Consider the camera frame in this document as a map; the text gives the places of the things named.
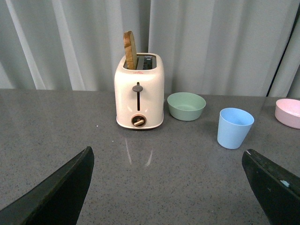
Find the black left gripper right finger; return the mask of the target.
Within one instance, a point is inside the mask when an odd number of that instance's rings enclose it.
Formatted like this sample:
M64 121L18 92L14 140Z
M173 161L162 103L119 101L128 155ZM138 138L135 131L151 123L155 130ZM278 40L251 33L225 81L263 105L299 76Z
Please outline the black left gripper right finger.
M271 225L300 223L300 178L253 149L243 153L250 187Z

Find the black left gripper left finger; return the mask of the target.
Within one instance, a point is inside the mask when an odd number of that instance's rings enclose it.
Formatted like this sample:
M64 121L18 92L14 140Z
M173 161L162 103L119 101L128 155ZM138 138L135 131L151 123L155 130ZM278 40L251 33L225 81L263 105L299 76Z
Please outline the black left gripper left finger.
M75 225L90 187L94 154L81 151L0 211L2 225Z

